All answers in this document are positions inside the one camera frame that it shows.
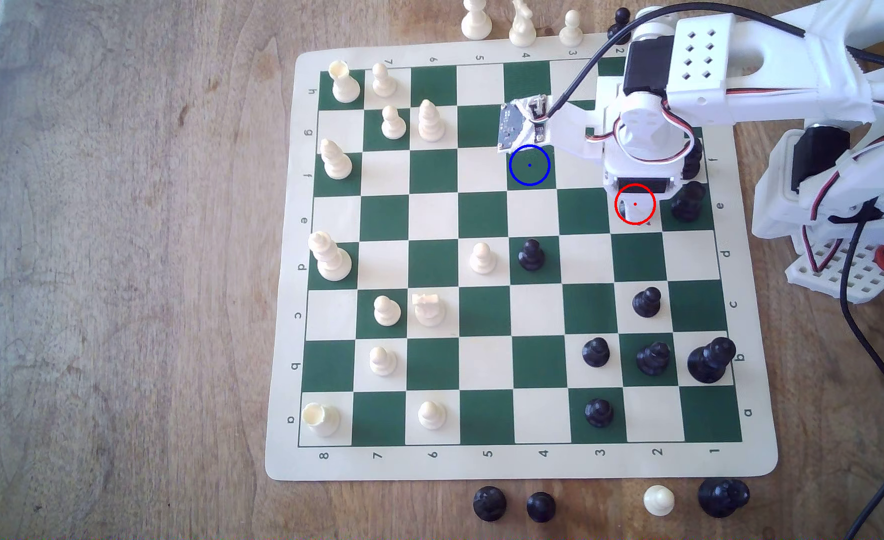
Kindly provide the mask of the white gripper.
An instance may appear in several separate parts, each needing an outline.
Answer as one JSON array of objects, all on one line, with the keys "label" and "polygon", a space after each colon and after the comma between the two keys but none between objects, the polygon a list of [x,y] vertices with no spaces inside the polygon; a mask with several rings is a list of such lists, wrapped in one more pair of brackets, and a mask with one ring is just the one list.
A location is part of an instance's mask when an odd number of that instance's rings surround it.
[{"label": "white gripper", "polygon": [[695,128],[669,109],[658,94],[626,94],[619,80],[599,80],[595,109],[603,113],[603,187],[609,195],[645,195],[652,198],[618,198],[617,216],[632,226],[642,226],[657,215],[657,201],[674,197],[700,172],[702,141]]}]

